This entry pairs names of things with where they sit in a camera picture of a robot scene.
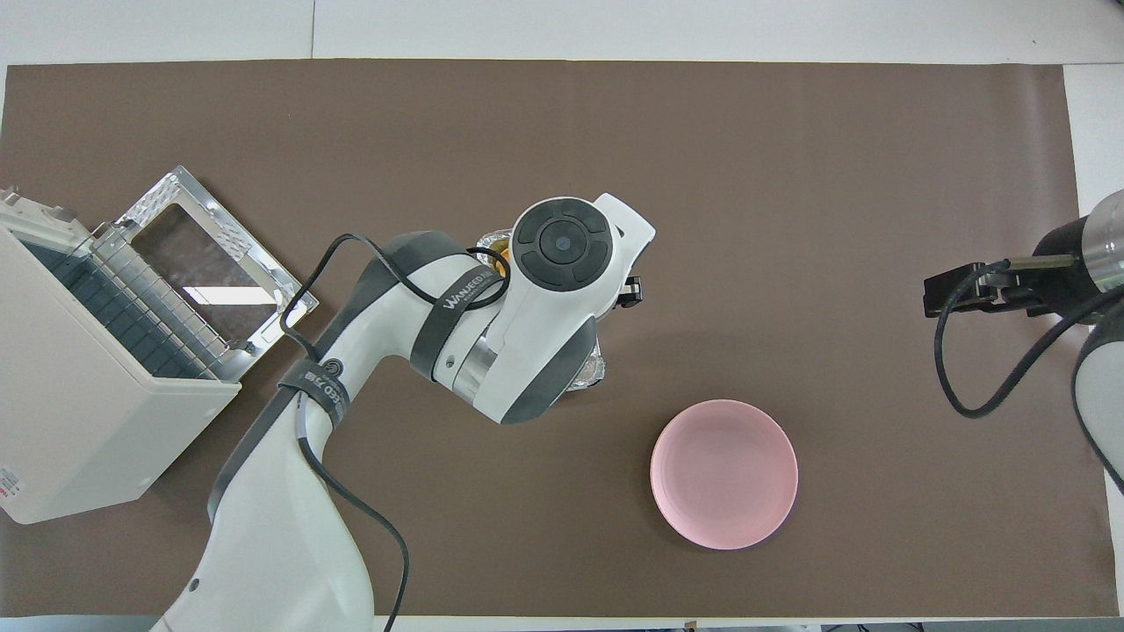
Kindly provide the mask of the pink round plate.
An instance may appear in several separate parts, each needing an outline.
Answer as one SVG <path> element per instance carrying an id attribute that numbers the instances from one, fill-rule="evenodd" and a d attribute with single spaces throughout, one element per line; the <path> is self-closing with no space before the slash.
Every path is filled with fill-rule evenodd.
<path id="1" fill-rule="evenodd" d="M 667 422 L 649 479 L 670 529 L 694 545 L 729 551 L 763 543 L 782 527 L 797 499 L 799 464 L 769 413 L 711 399 Z"/>

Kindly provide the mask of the aluminium foil tray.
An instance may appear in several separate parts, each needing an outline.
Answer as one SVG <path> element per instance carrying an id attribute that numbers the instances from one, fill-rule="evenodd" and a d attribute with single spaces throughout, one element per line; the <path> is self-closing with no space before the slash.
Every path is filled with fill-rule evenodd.
<path id="1" fill-rule="evenodd" d="M 475 256 L 481 260 L 484 265 L 495 269 L 495 272 L 499 276 L 508 276 L 508 272 L 515 271 L 516 264 L 514 256 L 511 255 L 511 237 L 513 229 L 501 229 L 492 231 L 489 233 L 483 233 L 475 243 L 475 249 L 489 249 L 489 251 L 495 251 L 497 253 L 498 249 L 509 249 L 509 267 L 505 269 L 495 269 L 493 256 L 487 255 L 486 253 L 477 253 Z M 586 389 L 593 388 L 595 383 L 601 383 L 605 379 L 607 372 L 605 356 L 602 356 L 601 341 L 593 338 L 593 351 L 590 355 L 586 356 L 583 365 L 579 369 L 578 373 L 573 378 L 573 381 L 566 386 L 566 392 L 571 391 L 584 391 Z"/>

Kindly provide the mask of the brown table mat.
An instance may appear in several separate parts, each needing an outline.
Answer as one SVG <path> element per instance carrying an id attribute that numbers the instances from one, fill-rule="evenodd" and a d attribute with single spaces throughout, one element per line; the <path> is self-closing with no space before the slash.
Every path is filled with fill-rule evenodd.
<path id="1" fill-rule="evenodd" d="M 1106 484 L 1084 329 L 999 410 L 940 392 L 922 283 L 1079 215 L 1062 67 L 230 61 L 12 67 L 0 190 L 96 225 L 187 168 L 296 277 L 339 233 L 460 244 L 602 192 L 658 236 L 608 373 L 498 427 L 389 360 L 325 463 L 393 521 L 396 632 L 470 617 L 1100 617 Z M 649 467 L 699 401 L 774 417 L 795 505 L 754 547 L 669 527 Z"/>

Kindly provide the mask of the cream white toaster oven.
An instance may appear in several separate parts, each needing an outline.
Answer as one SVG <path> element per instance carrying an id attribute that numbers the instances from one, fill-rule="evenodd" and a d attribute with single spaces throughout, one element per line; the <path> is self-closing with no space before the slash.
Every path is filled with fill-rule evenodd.
<path id="1" fill-rule="evenodd" d="M 152 377 L 97 323 L 92 234 L 0 190 L 0 509 L 21 524 L 139 499 L 241 391 Z"/>

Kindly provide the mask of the glass oven door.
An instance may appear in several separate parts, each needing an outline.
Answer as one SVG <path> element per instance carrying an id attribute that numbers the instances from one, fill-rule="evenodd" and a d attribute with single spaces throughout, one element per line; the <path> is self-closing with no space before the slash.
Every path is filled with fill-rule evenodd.
<path id="1" fill-rule="evenodd" d="M 319 304 L 187 169 L 173 168 L 112 225 L 228 344 L 224 383 L 250 368 Z"/>

